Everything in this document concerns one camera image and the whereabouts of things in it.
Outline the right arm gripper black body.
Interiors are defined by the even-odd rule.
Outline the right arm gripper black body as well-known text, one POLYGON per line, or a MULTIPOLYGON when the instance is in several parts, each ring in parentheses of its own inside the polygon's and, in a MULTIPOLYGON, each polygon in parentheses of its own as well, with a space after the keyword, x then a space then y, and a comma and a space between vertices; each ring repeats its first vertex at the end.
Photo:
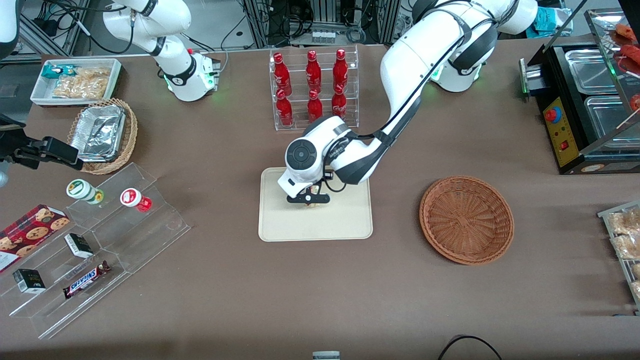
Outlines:
POLYGON ((32 146, 34 139, 25 133, 25 123, 0 115, 0 157, 2 162, 37 168, 46 162, 40 150, 32 146))

